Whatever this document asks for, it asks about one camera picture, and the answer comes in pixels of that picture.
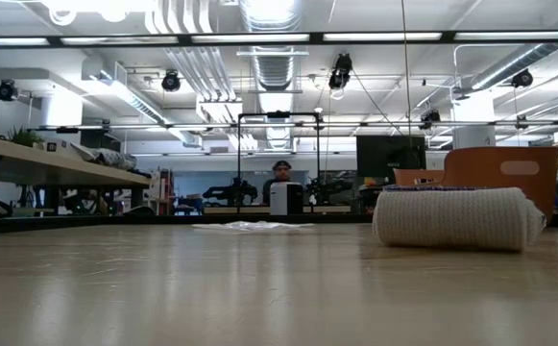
person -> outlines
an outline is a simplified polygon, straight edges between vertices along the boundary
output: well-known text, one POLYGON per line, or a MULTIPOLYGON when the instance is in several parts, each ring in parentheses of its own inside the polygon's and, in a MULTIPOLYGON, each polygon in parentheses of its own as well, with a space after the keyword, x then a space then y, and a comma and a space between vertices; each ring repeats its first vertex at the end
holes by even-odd
POLYGON ((263 204, 266 206, 270 205, 270 186, 273 183, 289 182, 291 164, 287 161, 281 160, 275 163, 272 170, 275 172, 275 179, 271 179, 263 185, 263 204))

